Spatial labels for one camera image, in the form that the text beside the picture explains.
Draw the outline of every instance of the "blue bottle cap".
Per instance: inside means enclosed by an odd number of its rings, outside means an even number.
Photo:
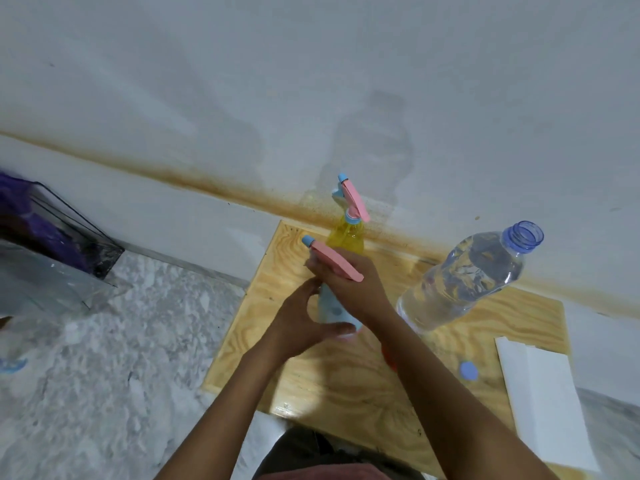
[[[309,234],[305,234],[304,236],[302,236],[302,243],[306,246],[306,247],[310,247],[311,243],[314,242],[315,239],[313,237],[311,237]]]
[[[476,381],[478,379],[478,369],[476,364],[471,361],[462,362],[460,364],[460,375],[462,376],[462,379]]]

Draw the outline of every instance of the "rust stain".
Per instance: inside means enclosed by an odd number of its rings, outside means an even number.
[[[222,200],[234,202],[312,226],[331,229],[338,215],[335,205],[328,201],[294,202],[288,200],[286,196],[276,194],[275,192],[257,191],[249,185],[244,185],[240,182],[222,181],[222,179],[210,175],[198,175],[195,172],[190,173],[169,167],[153,168],[128,161],[121,155],[86,152],[82,149],[69,147],[68,145],[28,138],[1,130],[0,135],[39,146],[46,150],[64,153],[79,160],[100,164],[107,168],[130,173],[138,177],[151,178],[181,189],[212,195]],[[444,261],[449,252],[449,249],[445,249],[441,244],[426,242],[424,239],[416,239],[403,235],[402,233],[389,232],[375,225],[370,225],[367,228],[366,238],[392,250],[420,256],[421,259],[431,264]],[[570,299],[607,316],[618,315],[640,319],[640,307],[636,304],[601,291],[575,289],[549,280],[539,280],[535,278],[524,278],[519,281],[519,283],[524,287],[530,288],[532,291]]]

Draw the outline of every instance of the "clear plastic container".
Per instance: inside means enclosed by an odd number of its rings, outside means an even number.
[[[480,300],[522,274],[526,254],[544,239],[542,229],[522,221],[503,232],[469,236],[398,299],[396,311],[418,333],[466,314]]]

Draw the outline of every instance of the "grey marble tile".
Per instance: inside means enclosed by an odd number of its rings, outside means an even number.
[[[109,280],[85,315],[0,331],[0,356],[28,359],[0,376],[0,478],[153,478],[212,402],[199,387],[244,290],[131,252]],[[284,431],[262,416],[235,479]]]
[[[596,459],[606,480],[640,478],[640,407],[578,389]]]

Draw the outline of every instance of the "wooden board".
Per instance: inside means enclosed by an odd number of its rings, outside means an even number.
[[[309,252],[301,242],[306,233],[323,241],[326,238],[326,234],[283,222],[276,229],[204,389],[220,391],[244,352],[267,329],[284,298],[311,276],[303,266]],[[431,266],[370,242],[365,254],[377,266],[392,303]],[[312,317],[317,313],[316,303],[317,298],[312,298]],[[473,361],[479,380],[466,386],[515,429],[494,343],[494,338],[501,336],[554,352],[570,351],[562,303],[516,288],[485,298],[467,316],[440,327],[425,341],[457,376],[460,362]],[[421,472],[442,476],[411,403],[369,330],[358,334],[353,343],[332,340],[289,360],[272,380],[259,409],[384,452]],[[557,472],[565,470],[563,478],[580,478],[567,468],[559,467]]]

